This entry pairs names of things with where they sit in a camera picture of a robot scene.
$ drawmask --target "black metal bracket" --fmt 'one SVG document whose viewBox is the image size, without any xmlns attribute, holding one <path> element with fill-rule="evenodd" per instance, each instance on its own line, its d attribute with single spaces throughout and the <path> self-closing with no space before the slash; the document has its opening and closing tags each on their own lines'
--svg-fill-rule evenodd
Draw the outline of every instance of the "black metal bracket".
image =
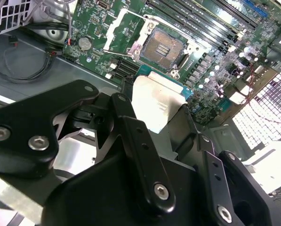
<svg viewBox="0 0 281 226">
<path fill-rule="evenodd" d="M 69 112 L 92 103 L 98 94 L 94 86 L 77 80 L 0 108 L 0 173 L 44 176 L 58 153 Z"/>
<path fill-rule="evenodd" d="M 176 197 L 172 185 L 145 123 L 136 119 L 130 99 L 121 93 L 99 95 L 85 81 L 0 108 L 0 173 L 44 176 L 58 153 L 58 141 L 81 128 L 96 130 L 96 162 L 124 150 L 131 189 L 143 211 L 153 216 L 173 211 Z M 114 143 L 121 143 L 122 148 L 115 149 Z"/>
</svg>

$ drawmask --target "green circuit board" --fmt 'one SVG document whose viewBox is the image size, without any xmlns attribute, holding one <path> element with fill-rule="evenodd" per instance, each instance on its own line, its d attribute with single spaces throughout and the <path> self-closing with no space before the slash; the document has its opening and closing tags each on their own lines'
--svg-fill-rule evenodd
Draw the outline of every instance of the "green circuit board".
<svg viewBox="0 0 281 226">
<path fill-rule="evenodd" d="M 142 65 L 173 77 L 193 91 L 190 111 L 206 124 L 229 105 L 219 92 L 242 79 L 249 70 L 244 61 L 263 65 L 267 46 L 281 32 L 278 12 L 277 3 L 265 0 L 79 0 L 64 57 L 118 85 Z M 139 57 L 131 57 L 150 16 L 166 23 L 154 25 Z"/>
</svg>

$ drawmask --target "ram slot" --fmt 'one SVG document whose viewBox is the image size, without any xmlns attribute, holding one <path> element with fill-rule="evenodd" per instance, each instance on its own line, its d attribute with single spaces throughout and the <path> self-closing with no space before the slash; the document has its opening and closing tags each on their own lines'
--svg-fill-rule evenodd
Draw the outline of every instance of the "ram slot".
<svg viewBox="0 0 281 226">
<path fill-rule="evenodd" d="M 173 10 L 174 12 L 179 14 L 181 17 L 183 17 L 185 20 L 193 23 L 197 28 L 199 28 L 199 30 L 202 30 L 206 34 L 208 34 L 211 37 L 213 37 L 214 39 L 216 39 L 218 42 L 223 43 L 225 41 L 225 39 L 223 39 L 220 36 L 217 36 L 216 34 L 211 32 L 210 30 L 208 30 L 208 28 L 206 28 L 204 25 L 198 23 L 194 18 L 192 18 L 190 16 L 186 16 L 184 14 L 184 12 L 181 12 L 181 11 L 179 11 L 179 9 L 176 9 L 176 8 L 172 7 L 169 3 L 165 2 L 164 0 L 157 0 L 156 2 L 159 2 L 159 3 L 163 4 L 163 5 L 165 5 L 166 7 L 168 7 L 169 9 Z"/>
<path fill-rule="evenodd" d="M 242 14 L 240 11 L 238 11 L 235 7 L 233 7 L 226 1 L 224 1 L 224 0 L 211 0 L 211 1 L 214 2 L 216 5 L 218 5 L 219 7 L 221 7 L 222 9 L 224 9 L 227 13 L 232 15 L 234 18 L 239 20 L 241 23 L 243 23 L 248 28 L 250 28 L 252 30 L 255 30 L 257 28 L 257 26 L 258 26 L 257 23 L 255 23 L 254 21 L 249 19 L 247 16 Z"/>
<path fill-rule="evenodd" d="M 155 8 L 156 10 L 160 11 L 161 13 L 163 13 L 164 15 L 166 15 L 167 17 L 171 18 L 173 21 L 175 21 L 177 24 L 179 24 L 180 26 L 182 26 L 184 29 L 189 30 L 191 33 L 193 33 L 194 35 L 198 36 L 199 38 L 201 38 L 202 40 L 206 41 L 208 44 L 210 44 L 213 47 L 220 47 L 220 45 L 218 43 L 215 43 L 214 41 L 206 38 L 202 33 L 198 32 L 197 30 L 193 29 L 192 27 L 190 27 L 189 25 L 185 24 L 184 22 L 182 22 L 181 20 L 178 20 L 177 18 L 175 18 L 174 16 L 172 16 L 171 14 L 165 12 L 158 4 L 155 3 L 155 1 L 152 0 L 148 0 L 146 2 L 147 5 L 151 6 L 152 8 Z"/>
<path fill-rule="evenodd" d="M 235 31 L 227 28 L 227 30 L 223 29 L 222 27 L 216 26 L 211 20 L 215 20 L 215 18 L 211 17 L 209 14 L 205 13 L 205 11 L 202 8 L 197 7 L 195 4 L 192 4 L 191 2 L 188 2 L 185 4 L 182 0 L 173 0 L 176 4 L 178 4 L 181 9 L 184 9 L 185 11 L 188 11 L 190 14 L 194 15 L 196 18 L 204 22 L 209 27 L 217 30 L 220 34 L 227 37 L 228 39 L 233 39 L 233 37 L 237 34 Z M 203 15 L 198 13 L 197 11 L 201 12 L 203 11 L 204 16 L 206 16 L 208 19 L 206 19 Z"/>
</svg>

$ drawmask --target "perforated metal panel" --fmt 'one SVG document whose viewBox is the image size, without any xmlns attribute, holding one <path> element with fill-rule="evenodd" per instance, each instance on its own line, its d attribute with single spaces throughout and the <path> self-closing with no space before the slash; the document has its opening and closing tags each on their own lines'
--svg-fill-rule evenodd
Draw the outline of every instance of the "perforated metal panel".
<svg viewBox="0 0 281 226">
<path fill-rule="evenodd" d="M 281 122 L 281 73 L 277 74 L 251 100 L 250 104 L 252 108 L 247 104 L 233 118 L 249 147 L 253 149 L 260 143 L 267 145 L 270 141 L 279 140 L 281 124 L 269 122 L 257 114 L 269 120 Z"/>
<path fill-rule="evenodd" d="M 18 28 L 34 6 L 34 0 L 6 0 L 0 11 L 0 34 Z"/>
</svg>

